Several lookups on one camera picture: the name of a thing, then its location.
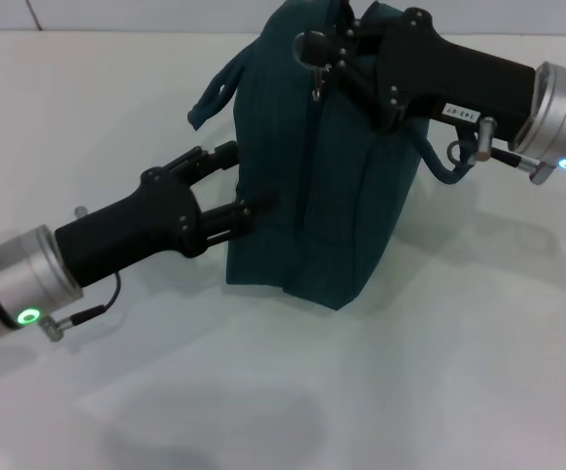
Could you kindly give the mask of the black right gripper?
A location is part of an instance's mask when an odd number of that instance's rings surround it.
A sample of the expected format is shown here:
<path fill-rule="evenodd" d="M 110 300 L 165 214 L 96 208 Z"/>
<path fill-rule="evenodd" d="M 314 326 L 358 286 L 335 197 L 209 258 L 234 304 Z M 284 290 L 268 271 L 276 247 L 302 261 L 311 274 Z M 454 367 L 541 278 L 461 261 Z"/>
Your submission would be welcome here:
<path fill-rule="evenodd" d="M 448 42 L 419 7 L 374 1 L 357 18 L 344 2 L 327 25 L 300 33 L 300 49 L 301 64 L 321 78 L 322 96 L 346 95 L 380 131 L 398 128 L 406 110 L 472 128 L 494 118 L 495 137 L 510 141 L 531 111 L 533 68 Z M 349 50 L 379 50 L 377 90 Z"/>

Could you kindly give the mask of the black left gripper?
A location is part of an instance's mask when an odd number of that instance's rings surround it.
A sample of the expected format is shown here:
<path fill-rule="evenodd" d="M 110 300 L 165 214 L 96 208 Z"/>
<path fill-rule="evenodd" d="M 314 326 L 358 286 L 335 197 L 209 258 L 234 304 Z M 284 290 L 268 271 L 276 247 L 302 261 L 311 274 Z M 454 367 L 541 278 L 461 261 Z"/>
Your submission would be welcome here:
<path fill-rule="evenodd" d="M 159 252 L 201 255 L 251 233 L 256 219 L 279 205 L 275 192 L 200 211 L 189 187 L 237 165 L 237 152 L 235 141 L 211 152 L 194 147 L 163 169 L 144 172 L 126 198 L 57 229 L 74 280 L 87 287 Z"/>

